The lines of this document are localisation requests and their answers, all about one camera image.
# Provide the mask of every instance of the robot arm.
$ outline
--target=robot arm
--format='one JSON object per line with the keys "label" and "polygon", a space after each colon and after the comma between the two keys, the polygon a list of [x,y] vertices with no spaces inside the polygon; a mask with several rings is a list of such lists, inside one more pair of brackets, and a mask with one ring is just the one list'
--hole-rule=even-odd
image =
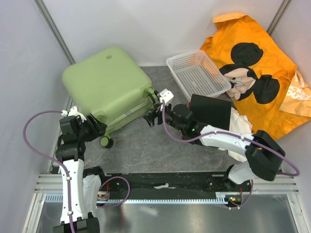
{"label": "robot arm", "polygon": [[[63,179],[63,209],[60,226],[54,227],[53,233],[70,233],[69,216],[78,232],[99,232],[99,221],[95,215],[98,190],[103,182],[104,172],[100,167],[84,170],[85,142],[103,136],[106,125],[100,123],[92,114],[86,117],[76,107],[70,112],[63,111],[60,120],[62,135],[57,142],[56,158],[64,163],[70,174],[71,190],[68,190],[67,176],[61,168]],[[68,211],[68,198],[71,209]]]}
{"label": "robot arm", "polygon": [[[158,98],[160,102],[164,101],[166,104],[164,109],[165,122],[179,130],[184,140],[200,137],[191,143],[223,148],[239,153],[247,158],[247,161],[230,166],[227,170],[228,179],[231,182],[228,185],[241,184],[254,177],[259,177],[267,181],[274,180],[282,159],[268,150],[260,149],[248,140],[245,140],[257,141],[285,156],[285,152],[268,133],[258,131],[256,134],[242,134],[218,129],[195,120],[192,111],[184,104],[178,104],[172,109],[170,102],[173,99],[173,94],[170,91],[163,90],[158,94]],[[160,102],[154,104],[154,109],[143,116],[150,127],[155,125],[156,118],[158,125],[163,123],[163,105]]]}

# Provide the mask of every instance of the mickey mouse ears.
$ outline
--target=mickey mouse ears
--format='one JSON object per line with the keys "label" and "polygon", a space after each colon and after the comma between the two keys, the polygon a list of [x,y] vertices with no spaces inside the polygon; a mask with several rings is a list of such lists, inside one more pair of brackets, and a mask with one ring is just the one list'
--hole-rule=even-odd
{"label": "mickey mouse ears", "polygon": [[263,55],[263,50],[254,43],[238,43],[231,50],[231,59],[237,65],[252,66]]}

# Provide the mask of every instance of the white plastic basket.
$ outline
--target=white plastic basket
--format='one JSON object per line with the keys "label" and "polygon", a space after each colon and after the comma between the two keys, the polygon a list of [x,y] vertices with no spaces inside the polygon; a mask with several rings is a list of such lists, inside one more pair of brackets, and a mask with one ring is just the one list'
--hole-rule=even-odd
{"label": "white plastic basket", "polygon": [[231,89],[228,79],[202,50],[171,57],[166,64],[188,101],[193,94],[217,97]]}

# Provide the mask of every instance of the purple cable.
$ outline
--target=purple cable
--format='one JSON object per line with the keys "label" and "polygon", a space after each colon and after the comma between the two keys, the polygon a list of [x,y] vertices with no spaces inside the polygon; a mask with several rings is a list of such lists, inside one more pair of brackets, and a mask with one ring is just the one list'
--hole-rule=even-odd
{"label": "purple cable", "polygon": [[[42,157],[44,158],[47,158],[47,159],[50,159],[52,160],[53,162],[56,162],[58,163],[65,171],[66,173],[66,176],[69,177],[69,172],[68,172],[68,169],[66,168],[66,166],[61,163],[60,161],[58,161],[57,159],[54,159],[46,154],[43,154],[41,153],[40,151],[38,151],[36,148],[34,148],[32,145],[30,145],[30,143],[28,142],[28,139],[26,137],[26,130],[27,130],[27,127],[29,125],[29,123],[35,119],[37,116],[39,115],[42,115],[42,114],[45,114],[45,113],[62,113],[61,111],[57,111],[57,110],[50,110],[50,111],[44,111],[44,112],[41,112],[41,113],[37,113],[36,115],[33,115],[25,124],[24,126],[24,129],[23,129],[23,138],[24,138],[24,141],[26,143],[26,145],[35,153],[37,153],[38,155],[41,155]],[[67,189],[68,189],[68,211],[72,211],[72,207],[71,207],[71,186],[70,186],[70,180],[67,180]],[[75,233],[75,230],[74,230],[74,226],[73,226],[73,219],[72,219],[72,215],[69,215],[69,224],[70,224],[70,229],[71,229],[71,232],[72,233]]]}
{"label": "purple cable", "polygon": [[250,198],[251,195],[252,195],[253,187],[254,187],[254,182],[253,182],[253,180],[251,180],[251,190],[249,191],[249,194],[248,194],[246,200],[245,200],[241,205],[239,205],[239,206],[234,206],[234,207],[230,207],[230,209],[231,209],[231,210],[237,210],[237,209],[241,208],[242,206],[244,206],[244,205],[249,201],[249,198]]}
{"label": "purple cable", "polygon": [[122,176],[114,176],[114,177],[109,178],[108,180],[106,180],[106,181],[100,186],[99,190],[100,190],[102,187],[104,187],[109,181],[114,180],[114,179],[122,179],[122,180],[124,180],[124,181],[126,182],[127,188],[128,188],[128,189],[127,189],[127,194],[126,194],[125,198],[123,199],[123,201],[120,201],[118,204],[109,205],[109,206],[97,206],[97,208],[103,208],[103,209],[113,208],[113,207],[117,207],[117,206],[119,206],[119,205],[122,205],[123,203],[126,202],[128,196],[130,195],[131,187],[130,187],[130,183],[129,183],[124,177],[122,177]]}
{"label": "purple cable", "polygon": [[[168,136],[170,136],[173,140],[175,140],[175,141],[177,141],[177,142],[185,142],[185,143],[187,142],[187,143],[188,143],[188,142],[193,142],[193,141],[195,141],[195,140],[197,140],[197,139],[200,139],[200,138],[202,138],[202,137],[204,137],[204,136],[207,136],[207,135],[210,135],[210,134],[215,134],[215,132],[208,132],[208,133],[201,134],[201,135],[199,135],[199,136],[197,136],[197,137],[195,137],[195,138],[188,139],[188,140],[180,140],[180,139],[177,139],[177,138],[173,137],[173,136],[170,134],[170,132],[168,131],[167,127],[166,127],[166,123],[165,123],[165,102],[164,102],[164,101],[163,101],[163,103],[162,103],[162,106],[163,106],[163,111],[162,111],[163,126],[164,126],[164,129],[165,129],[166,133],[168,134]],[[234,133],[230,133],[230,132],[217,131],[216,133],[226,134],[226,135],[233,136],[233,137],[236,137],[236,138],[241,139],[241,136],[236,135],[236,134],[234,134]],[[282,160],[284,160],[286,163],[288,163],[288,164],[296,171],[296,173],[294,173],[294,174],[292,174],[292,173],[281,172],[281,173],[280,173],[281,175],[286,175],[286,176],[299,176],[299,174],[300,174],[299,169],[298,169],[288,158],[286,158],[285,156],[281,155],[280,153],[274,151],[273,149],[271,149],[271,148],[269,148],[269,147],[267,147],[267,146],[265,146],[265,145],[263,145],[263,144],[261,144],[261,143],[259,143],[259,142],[256,142],[256,141],[254,141],[254,140],[251,140],[251,139],[248,139],[248,138],[244,138],[243,140],[248,141],[248,142],[250,142],[250,143],[252,143],[252,144],[254,144],[254,145],[258,146],[258,147],[261,147],[261,148],[263,148],[263,149],[265,149],[265,150],[267,150],[267,151],[269,151],[269,152],[275,154],[277,157],[279,157],[280,159],[282,159]]]}

